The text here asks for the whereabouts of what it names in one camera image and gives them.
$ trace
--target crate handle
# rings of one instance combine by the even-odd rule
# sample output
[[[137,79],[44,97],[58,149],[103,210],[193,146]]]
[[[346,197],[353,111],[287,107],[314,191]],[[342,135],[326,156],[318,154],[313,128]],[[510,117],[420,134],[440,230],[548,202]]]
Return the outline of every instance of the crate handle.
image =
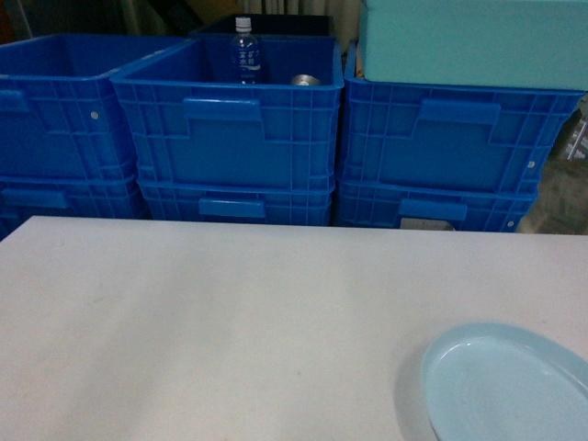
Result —
[[[184,98],[184,115],[188,119],[261,121],[261,106],[256,99]]]
[[[398,214],[403,217],[417,219],[464,221],[468,214],[468,206],[466,204],[451,202],[402,199],[398,208]]]
[[[266,217],[266,205],[263,200],[202,198],[198,201],[198,211],[201,215],[231,218],[264,219]]]
[[[0,90],[0,112],[29,112],[27,97],[20,90]]]
[[[496,103],[470,103],[425,98],[421,101],[419,119],[494,125],[498,122],[500,110],[500,105]]]
[[[44,209],[69,209],[70,204],[62,191],[46,190],[2,190],[2,200],[14,207],[35,207]]]

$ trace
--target floor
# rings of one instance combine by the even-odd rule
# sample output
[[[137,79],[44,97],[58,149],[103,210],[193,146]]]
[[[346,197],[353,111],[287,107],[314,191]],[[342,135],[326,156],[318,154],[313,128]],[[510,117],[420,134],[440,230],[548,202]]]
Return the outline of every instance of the floor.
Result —
[[[519,232],[588,234],[588,161],[549,159]]]

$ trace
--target blue bottle label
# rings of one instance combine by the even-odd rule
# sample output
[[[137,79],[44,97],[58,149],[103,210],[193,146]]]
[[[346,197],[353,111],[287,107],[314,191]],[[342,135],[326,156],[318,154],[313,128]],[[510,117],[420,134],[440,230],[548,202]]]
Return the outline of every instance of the blue bottle label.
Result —
[[[259,83],[261,63],[257,44],[250,44],[246,47],[233,47],[232,64],[235,77],[241,83]]]

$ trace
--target light blue plate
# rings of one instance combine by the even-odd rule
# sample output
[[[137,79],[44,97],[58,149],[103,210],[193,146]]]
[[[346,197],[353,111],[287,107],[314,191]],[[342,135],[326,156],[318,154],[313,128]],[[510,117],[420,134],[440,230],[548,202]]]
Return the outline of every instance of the light blue plate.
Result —
[[[588,440],[588,364],[540,335],[459,326],[429,346],[421,376],[441,441]]]

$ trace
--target stacked crates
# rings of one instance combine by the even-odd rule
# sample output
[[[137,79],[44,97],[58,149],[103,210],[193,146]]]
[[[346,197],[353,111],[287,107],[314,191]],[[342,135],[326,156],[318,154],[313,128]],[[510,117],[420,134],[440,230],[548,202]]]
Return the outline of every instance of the stacked crates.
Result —
[[[148,217],[109,77],[181,41],[65,34],[0,47],[0,239],[32,215]]]
[[[513,232],[583,92],[372,82],[345,68],[335,224]]]
[[[233,81],[232,35],[200,34],[112,76],[154,219],[327,225],[341,53],[260,36],[260,84]],[[309,74],[320,85],[292,85]]]

